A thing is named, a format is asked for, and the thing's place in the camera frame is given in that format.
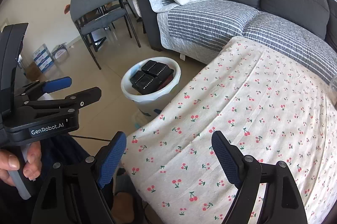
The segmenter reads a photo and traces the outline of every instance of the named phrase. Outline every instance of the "blue gripper pad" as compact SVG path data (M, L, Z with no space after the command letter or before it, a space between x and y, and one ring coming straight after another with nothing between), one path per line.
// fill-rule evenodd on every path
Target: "blue gripper pad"
M64 88L67 88L71 86L71 78L70 77L64 77L60 79L55 79L51 81L45 82L45 84L42 87L42 91L45 93L52 93Z
M99 177L97 180L98 186L102 189L106 184L109 184L115 170L118 166L120 159L126 148L126 136L123 132L117 132L108 146L102 147L105 151L101 150L97 153L97 163L99 167Z
M228 181L231 184L234 184L237 189L240 189L243 182L240 179L240 173L242 174L244 172L243 162L240 155L238 155L234 148L232 148L233 145L229 144L221 131L213 133L212 147Z

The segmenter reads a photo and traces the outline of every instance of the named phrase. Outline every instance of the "gray sofa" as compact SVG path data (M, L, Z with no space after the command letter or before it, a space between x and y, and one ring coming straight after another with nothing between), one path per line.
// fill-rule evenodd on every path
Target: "gray sofa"
M167 14L153 12L148 0L137 2L153 49L164 45L208 63L239 35L289 56L327 83L337 73L334 0L209 0Z

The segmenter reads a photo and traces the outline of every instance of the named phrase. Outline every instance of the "wall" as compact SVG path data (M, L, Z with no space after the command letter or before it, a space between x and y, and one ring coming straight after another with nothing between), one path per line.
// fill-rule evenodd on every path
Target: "wall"
M4 0L1 3L0 23L6 18L10 24L29 23L22 50L25 64L43 43L52 50L79 36L70 14L64 14L69 3L70 0Z

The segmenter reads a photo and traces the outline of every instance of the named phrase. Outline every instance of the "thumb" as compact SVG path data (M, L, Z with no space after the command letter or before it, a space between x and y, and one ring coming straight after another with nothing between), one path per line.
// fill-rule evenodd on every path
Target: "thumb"
M12 153L0 149L0 169L13 171L19 170L20 162L18 158Z

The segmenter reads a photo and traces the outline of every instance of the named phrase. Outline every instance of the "tile floor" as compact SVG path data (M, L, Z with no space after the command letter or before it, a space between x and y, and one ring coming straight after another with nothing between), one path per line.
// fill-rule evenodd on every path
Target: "tile floor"
M124 97L120 84L124 73L139 61L156 56L174 59L182 72L180 88L204 68L205 64L188 57L182 61L177 52L152 50L146 35L143 34L142 24L132 20L141 48L137 46L134 38L129 37L124 20L119 19L114 23L116 31L95 33L97 37L107 35L107 40L100 50L94 52L102 70L97 68L83 41L80 40L71 45L68 50L70 56L66 61L52 67L45 74L49 80L65 76L72 78L71 87L52 94L55 99L63 99L69 94L95 86L102 90L102 97L98 102L80 110L80 128L72 134L112 139L117 131L129 135L136 130L131 117L137 108L132 101ZM101 146L107 144L90 139L76 138L76 141L91 155L95 155Z

